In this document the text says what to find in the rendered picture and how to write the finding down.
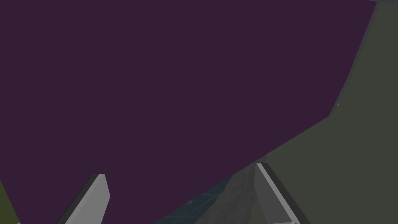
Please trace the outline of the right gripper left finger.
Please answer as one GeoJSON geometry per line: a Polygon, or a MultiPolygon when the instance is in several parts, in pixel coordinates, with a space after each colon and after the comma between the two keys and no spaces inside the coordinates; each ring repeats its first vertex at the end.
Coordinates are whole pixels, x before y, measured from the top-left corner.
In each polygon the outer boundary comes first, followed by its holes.
{"type": "Polygon", "coordinates": [[[56,224],[101,224],[109,199],[105,174],[92,175],[56,224]]]}

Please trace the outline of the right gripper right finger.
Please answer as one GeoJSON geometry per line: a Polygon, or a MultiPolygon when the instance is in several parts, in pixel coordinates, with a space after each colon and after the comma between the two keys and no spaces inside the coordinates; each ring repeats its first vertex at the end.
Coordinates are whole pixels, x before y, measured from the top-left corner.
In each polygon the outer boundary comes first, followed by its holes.
{"type": "Polygon", "coordinates": [[[311,224],[268,163],[256,163],[254,189],[268,224],[311,224]]]}

